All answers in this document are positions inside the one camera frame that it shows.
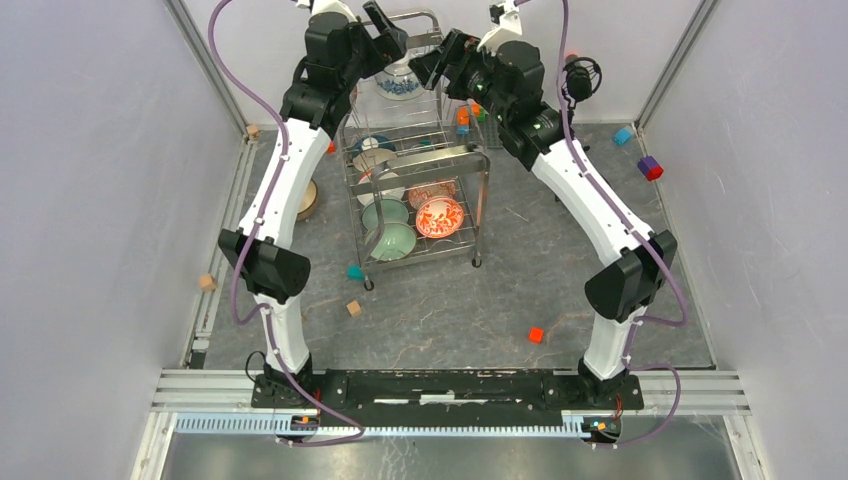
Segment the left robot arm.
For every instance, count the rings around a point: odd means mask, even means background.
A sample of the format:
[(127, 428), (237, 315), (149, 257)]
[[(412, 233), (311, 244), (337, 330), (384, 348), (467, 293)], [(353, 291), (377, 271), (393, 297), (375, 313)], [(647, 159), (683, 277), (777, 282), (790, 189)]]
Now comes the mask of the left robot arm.
[(301, 298), (311, 271), (308, 258), (291, 251), (300, 203), (312, 175), (352, 110), (358, 83), (402, 59), (408, 34), (375, 1), (363, 9), (376, 33), (343, 1), (301, 1), (308, 10), (305, 54), (282, 104), (261, 97), (278, 127), (272, 159), (245, 216), (224, 229), (218, 246), (243, 280), (260, 315), (267, 351), (257, 378), (262, 391), (275, 389), (290, 407), (314, 394), (311, 353), (302, 331)]

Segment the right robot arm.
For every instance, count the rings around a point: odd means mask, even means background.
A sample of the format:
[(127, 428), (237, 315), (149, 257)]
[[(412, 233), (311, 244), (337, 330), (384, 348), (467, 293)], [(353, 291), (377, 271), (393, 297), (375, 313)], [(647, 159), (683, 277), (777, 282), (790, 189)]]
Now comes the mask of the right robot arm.
[(504, 148), (554, 192), (595, 248), (604, 267), (584, 286), (595, 319), (577, 392), (591, 408), (606, 406), (627, 376), (634, 327), (668, 278), (675, 237), (655, 232), (626, 206), (572, 138), (566, 115), (544, 101), (538, 48), (509, 40), (490, 51), (453, 30), (410, 67), (426, 88), (444, 80), (450, 98), (479, 104)]

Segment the white blue floral bowl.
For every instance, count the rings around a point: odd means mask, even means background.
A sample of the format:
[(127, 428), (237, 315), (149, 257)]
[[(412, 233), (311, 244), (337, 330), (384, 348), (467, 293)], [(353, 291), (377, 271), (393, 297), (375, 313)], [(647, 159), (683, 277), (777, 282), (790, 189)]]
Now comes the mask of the white blue floral bowl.
[(425, 92), (409, 62), (410, 59), (404, 57), (374, 75), (376, 90), (380, 96), (392, 101), (406, 101)]

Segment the copper bowl with floral motif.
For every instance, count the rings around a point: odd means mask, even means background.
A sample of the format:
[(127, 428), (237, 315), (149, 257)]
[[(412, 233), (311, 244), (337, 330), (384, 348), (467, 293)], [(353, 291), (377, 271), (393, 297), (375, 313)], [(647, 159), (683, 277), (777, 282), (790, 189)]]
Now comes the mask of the copper bowl with floral motif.
[(318, 197), (318, 186), (314, 180), (310, 180), (296, 216), (297, 221), (304, 221), (314, 213), (317, 208)]

